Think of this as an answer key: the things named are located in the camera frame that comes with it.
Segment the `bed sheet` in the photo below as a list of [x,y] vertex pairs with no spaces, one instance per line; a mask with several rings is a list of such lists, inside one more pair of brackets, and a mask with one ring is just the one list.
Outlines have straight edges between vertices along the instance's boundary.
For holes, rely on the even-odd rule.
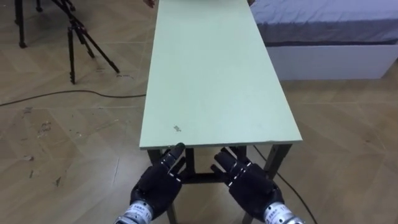
[[251,10],[265,43],[398,39],[398,0],[256,0]]

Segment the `bed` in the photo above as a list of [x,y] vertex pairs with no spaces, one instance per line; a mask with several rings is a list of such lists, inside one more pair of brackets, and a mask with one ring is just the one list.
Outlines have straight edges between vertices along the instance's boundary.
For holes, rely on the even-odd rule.
[[397,0],[257,0],[281,80],[381,78],[398,58]]

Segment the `power cord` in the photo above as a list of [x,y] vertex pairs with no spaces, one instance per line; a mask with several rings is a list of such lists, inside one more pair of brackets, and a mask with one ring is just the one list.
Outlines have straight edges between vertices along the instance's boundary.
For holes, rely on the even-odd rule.
[[[15,100],[15,101],[11,101],[8,103],[2,103],[0,104],[0,107],[2,106],[7,106],[7,105],[12,105],[15,103],[20,103],[23,101],[27,101],[27,100],[33,100],[36,98],[40,98],[40,97],[45,97],[45,96],[51,96],[51,95],[57,95],[57,94],[64,94],[64,93],[92,93],[92,94],[96,94],[98,96],[102,96],[102,97],[106,97],[106,98],[118,98],[118,99],[126,99],[126,98],[139,98],[139,97],[144,97],[146,96],[146,94],[140,94],[140,95],[131,95],[131,96],[113,96],[113,95],[105,95],[102,93],[98,93],[96,91],[92,91],[92,90],[64,90],[64,91],[56,91],[56,92],[52,92],[52,93],[45,93],[45,94],[41,94],[41,95],[37,95],[37,96],[31,96],[28,98],[24,98],[21,100]],[[256,149],[256,151],[259,153],[259,155],[261,156],[262,159],[264,159],[264,161],[267,162],[267,159],[262,155],[262,153],[260,152],[260,150],[257,148],[257,146],[254,146],[254,148]],[[294,189],[294,187],[292,187],[279,173],[276,173],[278,175],[278,177],[285,182],[286,185],[288,185],[290,187],[290,189],[293,190],[293,192],[296,194],[296,196],[298,197],[298,199],[300,199],[300,201],[303,203],[305,209],[307,209],[307,212],[310,214],[313,222],[315,224],[318,224],[317,220],[315,219],[315,217],[313,216],[310,208],[308,207],[308,205],[304,202],[303,198],[300,196],[300,194]]]
[[96,95],[102,96],[102,97],[118,98],[118,99],[138,98],[138,97],[146,96],[146,94],[131,95],[131,96],[112,96],[112,95],[105,95],[105,94],[102,94],[102,93],[98,93],[98,92],[92,91],[92,90],[64,90],[64,91],[56,91],[56,92],[52,92],[52,93],[45,93],[45,94],[41,94],[41,95],[37,95],[37,96],[31,96],[31,97],[28,97],[28,98],[24,98],[24,99],[16,100],[16,101],[11,101],[11,102],[8,102],[8,103],[2,103],[2,104],[0,104],[0,107],[7,106],[7,105],[12,105],[12,104],[15,104],[15,103],[20,103],[20,102],[27,101],[27,100],[33,100],[33,99],[44,97],[44,96],[64,94],[64,93],[92,93],[92,94],[96,94]]
[[[262,155],[262,153],[260,152],[260,150],[257,148],[257,146],[254,146],[254,148],[256,149],[256,151],[260,154],[261,158],[264,159],[264,161],[267,162],[267,159]],[[317,220],[315,219],[315,217],[313,216],[310,208],[308,207],[308,205],[304,202],[304,199],[300,196],[300,194],[296,191],[296,189],[294,189],[294,187],[291,186],[290,183],[288,183],[278,172],[276,173],[276,175],[278,175],[278,177],[285,182],[286,185],[288,185],[290,187],[290,189],[293,190],[293,192],[296,194],[296,196],[298,197],[298,199],[300,199],[300,201],[303,203],[305,209],[307,209],[307,212],[310,214],[312,221],[315,224],[318,224]]]

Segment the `table top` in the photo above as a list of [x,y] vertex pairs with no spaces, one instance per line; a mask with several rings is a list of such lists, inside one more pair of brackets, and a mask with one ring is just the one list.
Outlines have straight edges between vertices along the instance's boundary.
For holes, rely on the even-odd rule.
[[141,149],[301,135],[246,0],[160,0]]

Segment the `tripod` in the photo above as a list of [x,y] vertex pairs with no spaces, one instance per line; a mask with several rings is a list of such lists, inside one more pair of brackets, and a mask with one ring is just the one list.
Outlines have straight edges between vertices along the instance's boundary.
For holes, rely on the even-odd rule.
[[69,0],[52,0],[64,13],[67,14],[69,18],[70,27],[68,27],[68,48],[69,48],[69,61],[70,61],[70,81],[72,84],[75,84],[75,55],[73,49],[73,31],[75,31],[77,37],[81,44],[84,44],[87,48],[88,55],[91,58],[95,58],[94,53],[91,47],[88,45],[85,37],[93,44],[95,49],[101,54],[101,56],[107,61],[107,63],[113,68],[116,73],[119,73],[119,69],[117,66],[106,56],[106,54],[101,50],[98,44],[91,38],[91,36],[87,33],[84,25],[70,12],[74,10],[73,7],[69,8],[67,3]]

